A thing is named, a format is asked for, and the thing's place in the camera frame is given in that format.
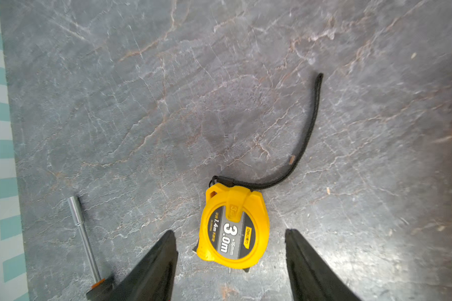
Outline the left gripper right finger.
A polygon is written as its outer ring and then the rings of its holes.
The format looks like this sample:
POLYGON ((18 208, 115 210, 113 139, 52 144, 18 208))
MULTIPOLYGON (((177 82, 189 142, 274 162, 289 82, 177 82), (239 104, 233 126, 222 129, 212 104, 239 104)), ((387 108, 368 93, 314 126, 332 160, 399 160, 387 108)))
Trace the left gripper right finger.
POLYGON ((285 232, 294 300, 359 300, 296 229, 285 232))

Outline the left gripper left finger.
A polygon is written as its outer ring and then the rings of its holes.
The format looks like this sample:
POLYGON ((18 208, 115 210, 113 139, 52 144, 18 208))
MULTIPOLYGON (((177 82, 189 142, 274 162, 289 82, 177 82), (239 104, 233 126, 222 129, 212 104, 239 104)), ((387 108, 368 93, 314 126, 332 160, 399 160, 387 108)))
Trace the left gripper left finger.
POLYGON ((170 300, 177 261, 175 234, 168 230, 107 300, 170 300))

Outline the yellow tape measure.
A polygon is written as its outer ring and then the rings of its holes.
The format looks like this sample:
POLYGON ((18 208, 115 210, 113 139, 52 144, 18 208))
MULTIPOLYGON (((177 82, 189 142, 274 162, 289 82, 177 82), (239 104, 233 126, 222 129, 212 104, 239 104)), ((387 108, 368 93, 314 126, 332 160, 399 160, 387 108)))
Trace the yellow tape measure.
POLYGON ((266 252, 270 222, 262 191, 286 180, 303 157, 315 127, 324 75, 316 76, 311 115, 296 152, 276 176, 249 183, 213 176, 205 193, 197 246, 193 251, 206 262, 248 272, 266 252))

